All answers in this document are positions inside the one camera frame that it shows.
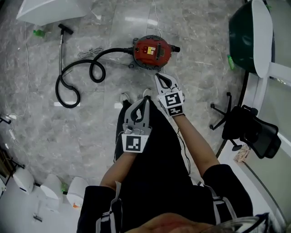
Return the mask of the person's left forearm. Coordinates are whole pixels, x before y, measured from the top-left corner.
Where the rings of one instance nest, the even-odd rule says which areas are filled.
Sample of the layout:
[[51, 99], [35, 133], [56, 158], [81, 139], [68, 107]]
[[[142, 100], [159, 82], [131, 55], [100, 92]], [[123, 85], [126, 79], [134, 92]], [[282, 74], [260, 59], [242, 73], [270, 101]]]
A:
[[126, 178], [137, 153], [124, 152], [103, 176], [100, 186], [116, 190], [116, 182], [122, 183]]

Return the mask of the black office chair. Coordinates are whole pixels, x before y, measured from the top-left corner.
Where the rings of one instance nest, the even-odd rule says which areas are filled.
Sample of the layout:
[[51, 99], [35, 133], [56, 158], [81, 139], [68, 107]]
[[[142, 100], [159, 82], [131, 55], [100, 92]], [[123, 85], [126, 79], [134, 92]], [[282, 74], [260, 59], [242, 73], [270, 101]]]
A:
[[267, 123], [257, 117], [258, 110], [246, 105], [231, 106], [232, 95], [229, 97], [227, 112], [222, 112], [216, 108], [214, 103], [210, 107], [222, 114], [224, 117], [214, 126], [210, 125], [211, 130], [216, 130], [222, 124], [222, 139], [229, 140], [233, 144], [233, 151], [238, 151], [242, 145], [238, 145], [234, 140], [239, 139], [246, 143], [260, 158], [272, 159], [281, 146], [281, 140], [278, 137], [278, 127]]

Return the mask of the person's black shirt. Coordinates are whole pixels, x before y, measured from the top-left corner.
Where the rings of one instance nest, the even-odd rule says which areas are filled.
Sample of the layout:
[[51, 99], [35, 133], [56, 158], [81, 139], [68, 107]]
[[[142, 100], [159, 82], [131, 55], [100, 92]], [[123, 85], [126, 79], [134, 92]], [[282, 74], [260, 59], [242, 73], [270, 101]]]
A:
[[217, 209], [222, 222], [231, 219], [226, 197], [237, 217], [253, 215], [251, 199], [230, 166], [214, 165], [204, 173], [204, 186], [178, 183], [122, 183], [120, 193], [108, 187], [88, 186], [77, 225], [77, 233], [96, 233], [96, 222], [112, 210], [116, 230], [126, 232], [164, 213], [176, 213], [194, 222], [215, 224]]

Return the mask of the crumpled beige bag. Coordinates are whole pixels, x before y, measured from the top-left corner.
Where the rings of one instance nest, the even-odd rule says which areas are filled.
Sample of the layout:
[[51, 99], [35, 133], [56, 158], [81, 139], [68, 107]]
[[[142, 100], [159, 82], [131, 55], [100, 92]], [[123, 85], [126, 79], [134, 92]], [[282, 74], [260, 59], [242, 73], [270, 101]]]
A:
[[250, 148], [247, 144], [244, 144], [241, 149], [238, 151], [236, 156], [234, 157], [234, 161], [236, 162], [244, 162], [250, 152]]

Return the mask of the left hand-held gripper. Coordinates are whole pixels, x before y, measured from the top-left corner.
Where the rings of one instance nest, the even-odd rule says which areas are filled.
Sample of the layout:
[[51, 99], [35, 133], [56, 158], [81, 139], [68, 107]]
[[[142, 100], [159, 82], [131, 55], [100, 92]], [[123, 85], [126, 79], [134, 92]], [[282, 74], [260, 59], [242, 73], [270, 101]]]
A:
[[149, 126], [149, 118], [150, 101], [148, 97], [134, 102], [126, 110], [125, 123], [123, 124], [124, 132], [121, 135], [124, 152], [142, 153], [144, 151], [152, 131], [152, 127]]

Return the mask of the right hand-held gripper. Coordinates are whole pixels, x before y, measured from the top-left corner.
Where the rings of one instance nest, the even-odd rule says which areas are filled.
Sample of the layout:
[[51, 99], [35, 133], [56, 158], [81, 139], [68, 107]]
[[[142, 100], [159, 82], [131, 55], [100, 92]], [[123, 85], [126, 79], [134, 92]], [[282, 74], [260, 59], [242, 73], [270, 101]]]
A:
[[159, 93], [158, 101], [166, 114], [169, 117], [184, 114], [184, 94], [178, 88], [176, 78], [166, 73], [156, 73], [155, 82]]

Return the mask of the red vacuum cleaner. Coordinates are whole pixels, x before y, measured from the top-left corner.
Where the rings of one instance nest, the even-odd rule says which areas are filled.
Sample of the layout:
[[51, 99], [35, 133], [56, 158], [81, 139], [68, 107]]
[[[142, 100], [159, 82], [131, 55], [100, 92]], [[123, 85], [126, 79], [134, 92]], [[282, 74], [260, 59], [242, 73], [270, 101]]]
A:
[[167, 43], [157, 35], [146, 35], [133, 39], [133, 59], [130, 68], [139, 66], [147, 70], [161, 71], [167, 65], [173, 52], [180, 52], [180, 48]]

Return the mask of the clear eyeglasses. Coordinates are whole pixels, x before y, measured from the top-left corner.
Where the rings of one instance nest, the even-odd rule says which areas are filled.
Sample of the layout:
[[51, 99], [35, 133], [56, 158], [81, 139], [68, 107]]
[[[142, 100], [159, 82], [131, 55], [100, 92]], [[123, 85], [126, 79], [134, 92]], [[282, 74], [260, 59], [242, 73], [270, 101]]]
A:
[[268, 233], [269, 229], [269, 213], [264, 213], [220, 223], [201, 233]]

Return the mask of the person's right forearm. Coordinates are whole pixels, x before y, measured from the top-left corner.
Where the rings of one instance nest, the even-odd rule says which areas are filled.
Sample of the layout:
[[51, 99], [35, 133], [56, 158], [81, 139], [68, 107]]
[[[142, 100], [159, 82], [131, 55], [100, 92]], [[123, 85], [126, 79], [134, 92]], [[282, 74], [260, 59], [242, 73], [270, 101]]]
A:
[[177, 115], [173, 117], [173, 120], [180, 129], [200, 176], [203, 177], [208, 168], [220, 164], [215, 153], [186, 116], [183, 114]]

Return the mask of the person's black trousers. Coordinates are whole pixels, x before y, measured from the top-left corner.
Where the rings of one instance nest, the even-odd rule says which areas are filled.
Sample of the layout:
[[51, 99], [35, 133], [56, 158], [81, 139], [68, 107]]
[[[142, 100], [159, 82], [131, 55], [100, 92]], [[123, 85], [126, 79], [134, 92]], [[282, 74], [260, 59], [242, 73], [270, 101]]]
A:
[[123, 183], [169, 182], [192, 184], [181, 155], [179, 139], [163, 113], [150, 100], [151, 134]]

